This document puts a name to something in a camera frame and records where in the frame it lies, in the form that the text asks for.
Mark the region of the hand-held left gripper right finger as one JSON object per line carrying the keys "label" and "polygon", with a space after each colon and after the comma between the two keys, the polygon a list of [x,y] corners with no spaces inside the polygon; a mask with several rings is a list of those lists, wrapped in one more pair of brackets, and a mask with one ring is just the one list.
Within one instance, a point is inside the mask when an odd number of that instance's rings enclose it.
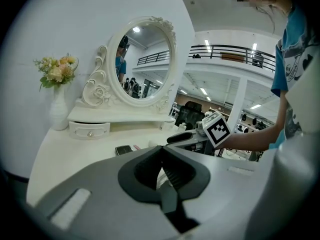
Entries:
{"label": "hand-held left gripper right finger", "polygon": [[165,214],[174,229],[167,238],[248,239],[250,210],[240,194],[256,167],[253,162],[164,146],[162,168],[175,192],[165,198],[173,205]]}

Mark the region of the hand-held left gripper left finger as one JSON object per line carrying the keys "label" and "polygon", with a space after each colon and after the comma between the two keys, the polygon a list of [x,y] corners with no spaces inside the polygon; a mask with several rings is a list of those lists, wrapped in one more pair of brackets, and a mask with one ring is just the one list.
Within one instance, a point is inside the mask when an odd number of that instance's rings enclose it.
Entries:
{"label": "hand-held left gripper left finger", "polygon": [[179,235],[163,213],[157,191],[161,170],[180,185],[185,158],[167,146],[145,148],[94,162],[36,204],[74,240],[167,240]]}

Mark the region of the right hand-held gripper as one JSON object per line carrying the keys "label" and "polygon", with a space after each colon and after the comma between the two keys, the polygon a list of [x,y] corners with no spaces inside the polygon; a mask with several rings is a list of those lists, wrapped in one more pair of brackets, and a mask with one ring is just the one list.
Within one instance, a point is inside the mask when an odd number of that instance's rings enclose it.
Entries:
{"label": "right hand-held gripper", "polygon": [[219,111],[215,111],[198,121],[195,130],[202,137],[194,136],[194,132],[184,131],[168,137],[167,144],[191,152],[204,152],[208,140],[213,149],[216,150],[231,136],[227,121]]}

